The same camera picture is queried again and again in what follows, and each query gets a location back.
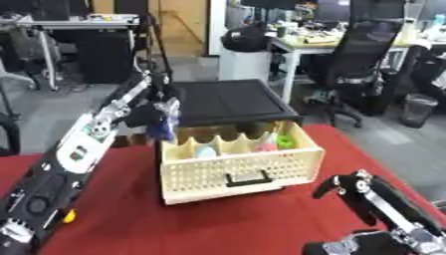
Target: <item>computer monitor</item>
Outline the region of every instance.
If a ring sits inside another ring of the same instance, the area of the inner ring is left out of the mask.
[[[424,8],[418,19],[433,21],[435,19],[435,15],[437,14],[446,14],[445,0],[426,0]]]
[[[33,8],[33,0],[0,0],[0,15],[28,14],[33,11]]]
[[[297,4],[318,3],[319,0],[242,0],[241,4],[264,9],[294,10]]]
[[[320,0],[315,21],[348,21],[350,15],[349,0]]]

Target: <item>storage box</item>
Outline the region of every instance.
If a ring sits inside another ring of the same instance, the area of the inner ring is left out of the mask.
[[[238,126],[181,127],[174,143],[160,145],[160,179],[166,204],[276,190],[316,179],[324,150],[294,122]],[[272,133],[286,135],[292,148],[253,152]],[[197,158],[197,148],[215,156]]]

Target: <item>trash can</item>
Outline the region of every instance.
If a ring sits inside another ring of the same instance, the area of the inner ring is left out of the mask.
[[[421,94],[409,94],[400,121],[410,128],[422,128],[437,106],[438,101],[433,98]]]

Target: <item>blue object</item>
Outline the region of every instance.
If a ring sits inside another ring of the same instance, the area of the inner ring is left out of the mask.
[[[175,140],[175,128],[180,116],[179,100],[172,98],[166,103],[155,104],[155,107],[164,113],[164,118],[156,125],[147,126],[147,135],[159,140]]]
[[[446,16],[444,14],[435,15],[434,25],[442,26],[446,20]]]

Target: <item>red table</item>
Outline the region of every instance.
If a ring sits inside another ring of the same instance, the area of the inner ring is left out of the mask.
[[[446,225],[443,214],[334,128],[306,131],[328,152],[316,183],[169,207],[160,204],[152,150],[112,149],[77,204],[77,221],[63,226],[42,254],[299,255],[307,242],[339,240],[367,228],[334,194],[311,199],[321,180],[360,168],[398,186]],[[2,158],[0,193],[37,158]]]

